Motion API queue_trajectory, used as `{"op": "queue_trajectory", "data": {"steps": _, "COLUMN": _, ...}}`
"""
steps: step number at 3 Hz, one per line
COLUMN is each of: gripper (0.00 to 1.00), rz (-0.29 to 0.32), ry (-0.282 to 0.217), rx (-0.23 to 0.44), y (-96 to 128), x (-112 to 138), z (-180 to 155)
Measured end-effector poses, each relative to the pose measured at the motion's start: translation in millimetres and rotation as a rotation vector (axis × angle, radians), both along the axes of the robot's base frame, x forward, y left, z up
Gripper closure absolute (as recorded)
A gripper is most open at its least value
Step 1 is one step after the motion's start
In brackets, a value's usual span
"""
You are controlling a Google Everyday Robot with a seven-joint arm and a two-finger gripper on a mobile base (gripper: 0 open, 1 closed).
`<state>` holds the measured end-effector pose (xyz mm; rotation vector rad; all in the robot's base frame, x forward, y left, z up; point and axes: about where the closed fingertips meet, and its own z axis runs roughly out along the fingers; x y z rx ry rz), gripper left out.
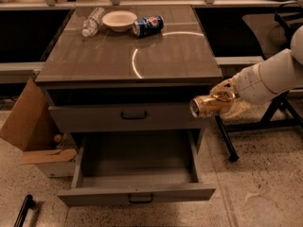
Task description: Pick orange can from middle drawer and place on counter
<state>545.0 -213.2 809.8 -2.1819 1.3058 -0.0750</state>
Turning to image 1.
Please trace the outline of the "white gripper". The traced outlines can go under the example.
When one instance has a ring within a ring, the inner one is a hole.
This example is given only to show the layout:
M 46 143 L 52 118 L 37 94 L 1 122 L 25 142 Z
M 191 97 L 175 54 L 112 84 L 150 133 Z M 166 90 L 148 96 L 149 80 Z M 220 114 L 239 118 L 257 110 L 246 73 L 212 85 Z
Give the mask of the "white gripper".
M 245 67 L 233 78 L 221 81 L 210 90 L 211 96 L 221 92 L 235 92 L 240 97 L 234 100 L 227 113 L 222 114 L 223 119 L 234 118 L 242 114 L 251 108 L 250 104 L 264 104 L 276 97 L 276 94 L 269 90 L 263 82 L 259 69 L 260 63 Z

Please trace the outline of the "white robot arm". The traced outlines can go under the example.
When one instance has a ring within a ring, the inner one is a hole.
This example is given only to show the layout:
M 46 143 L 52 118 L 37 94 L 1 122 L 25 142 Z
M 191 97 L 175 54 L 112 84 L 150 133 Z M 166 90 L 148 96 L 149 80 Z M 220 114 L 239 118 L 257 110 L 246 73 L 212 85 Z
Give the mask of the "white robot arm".
M 242 69 L 231 79 L 210 91 L 209 116 L 231 117 L 249 105 L 265 104 L 282 93 L 302 85 L 303 27 L 291 39 L 291 45 L 266 61 Z

